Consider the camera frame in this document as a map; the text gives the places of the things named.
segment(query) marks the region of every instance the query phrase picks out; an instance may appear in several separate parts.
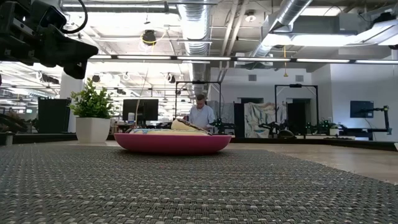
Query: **black monitor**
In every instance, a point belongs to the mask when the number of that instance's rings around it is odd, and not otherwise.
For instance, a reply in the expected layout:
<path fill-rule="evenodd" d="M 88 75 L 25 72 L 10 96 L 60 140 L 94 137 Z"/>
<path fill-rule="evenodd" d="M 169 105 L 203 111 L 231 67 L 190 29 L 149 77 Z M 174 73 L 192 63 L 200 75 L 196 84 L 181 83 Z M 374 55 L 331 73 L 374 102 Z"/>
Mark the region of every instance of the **black monitor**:
<path fill-rule="evenodd" d="M 349 106 L 350 118 L 373 118 L 373 101 L 351 101 Z"/>
<path fill-rule="evenodd" d="M 127 121 L 129 113 L 136 113 L 138 100 L 123 100 L 123 121 Z M 139 121 L 157 121 L 159 100 L 139 100 Z"/>

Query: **potted plant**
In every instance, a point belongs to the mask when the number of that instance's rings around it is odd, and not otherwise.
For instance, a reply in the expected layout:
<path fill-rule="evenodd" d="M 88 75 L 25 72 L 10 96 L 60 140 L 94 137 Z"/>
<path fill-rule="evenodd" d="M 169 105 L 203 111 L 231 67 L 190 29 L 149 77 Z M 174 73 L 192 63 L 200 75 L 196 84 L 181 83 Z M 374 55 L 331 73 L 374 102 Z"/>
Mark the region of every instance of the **potted plant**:
<path fill-rule="evenodd" d="M 77 116 L 76 135 L 79 142 L 105 142 L 113 114 L 111 94 L 106 94 L 105 88 L 98 93 L 91 79 L 87 79 L 84 90 L 71 92 L 73 104 L 69 107 Z"/>

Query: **black metal frame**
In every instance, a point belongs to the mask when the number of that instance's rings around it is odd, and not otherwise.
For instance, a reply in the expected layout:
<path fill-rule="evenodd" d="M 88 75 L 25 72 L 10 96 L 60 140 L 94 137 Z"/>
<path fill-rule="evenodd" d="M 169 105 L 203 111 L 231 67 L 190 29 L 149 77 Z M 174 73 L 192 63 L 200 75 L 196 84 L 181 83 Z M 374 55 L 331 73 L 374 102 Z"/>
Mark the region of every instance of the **black metal frame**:
<path fill-rule="evenodd" d="M 289 88 L 302 88 L 302 87 L 314 87 L 315 88 L 315 95 L 317 99 L 317 125 L 319 124 L 319 104 L 318 104 L 318 86 L 317 85 L 301 85 L 301 84 L 290 84 L 290 85 L 275 85 L 275 122 L 278 122 L 278 113 L 277 109 L 277 89 L 279 86 L 289 87 Z"/>
<path fill-rule="evenodd" d="M 218 103 L 218 110 L 221 113 L 221 82 L 204 82 L 204 81 L 177 81 L 175 82 L 175 108 L 174 108 L 174 118 L 177 118 L 177 93 L 178 93 L 178 84 L 180 83 L 192 83 L 192 84 L 212 84 L 216 83 L 220 86 L 220 102 Z"/>

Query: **ceiling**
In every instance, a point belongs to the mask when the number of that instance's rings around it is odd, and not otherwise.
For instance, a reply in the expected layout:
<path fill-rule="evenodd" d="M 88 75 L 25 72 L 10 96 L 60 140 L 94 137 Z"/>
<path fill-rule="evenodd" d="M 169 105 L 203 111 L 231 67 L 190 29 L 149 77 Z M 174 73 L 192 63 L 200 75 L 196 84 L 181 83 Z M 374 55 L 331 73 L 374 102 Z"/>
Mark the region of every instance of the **ceiling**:
<path fill-rule="evenodd" d="M 55 5 L 58 1 L 48 0 Z M 87 4 L 103 4 L 115 1 L 85 1 Z M 234 42 L 232 54 L 236 52 L 250 52 L 261 41 L 261 26 L 265 17 L 279 9 L 280 0 L 252 0 L 249 1 L 246 11 L 253 10 L 256 19 L 248 22 L 243 20 Z M 210 55 L 220 55 L 221 48 L 228 23 L 228 15 L 232 7 L 231 0 L 220 0 L 211 10 L 211 36 L 209 41 Z M 306 8 L 302 15 L 308 16 L 335 16 L 341 10 L 349 9 L 350 13 L 359 11 L 372 11 L 380 7 L 395 4 L 393 1 L 381 0 L 314 0 Z M 83 22 L 84 13 L 64 11 L 68 17 L 67 29 L 75 29 Z M 88 44 L 99 48 L 100 54 L 147 54 L 147 55 L 184 55 L 185 48 L 182 37 L 181 20 L 177 14 L 164 13 L 117 13 L 114 10 L 106 12 L 89 12 L 89 19 L 82 32 L 69 35 L 70 38 L 80 39 Z M 157 37 L 156 44 L 147 46 L 141 41 L 141 35 L 145 30 L 154 30 Z M 288 45 L 284 48 L 274 47 L 270 54 L 274 57 L 312 57 L 312 58 L 384 58 L 390 53 L 386 46 L 365 46 L 365 47 L 302 47 Z M 288 68 L 306 68 L 311 72 L 318 65 L 312 64 L 288 64 Z M 275 70 L 284 67 L 284 63 L 275 63 Z M 167 81 L 167 75 L 174 75 L 176 80 L 190 80 L 189 64 L 187 63 L 126 63 L 126 62 L 90 62 L 86 71 L 86 76 L 91 78 L 99 75 L 101 81 L 97 86 L 105 87 L 136 87 L 154 88 L 157 91 L 126 91 L 126 95 L 115 94 L 122 99 L 126 96 L 158 96 L 173 97 L 175 84 Z M 1 98 L 28 98 L 29 95 L 37 96 L 59 96 L 59 86 L 53 83 L 45 83 L 39 79 L 40 74 L 45 74 L 56 78 L 61 82 L 62 68 L 47 68 L 40 64 L 28 67 L 22 63 L 3 62 L 0 63 L 0 73 L 2 74 L 3 85 L 18 86 L 14 88 L 3 88 Z M 226 81 L 233 82 L 232 74 L 236 71 L 228 71 Z M 185 91 L 182 96 L 189 96 Z M 0 101 L 0 106 L 7 107 L 10 102 Z"/>

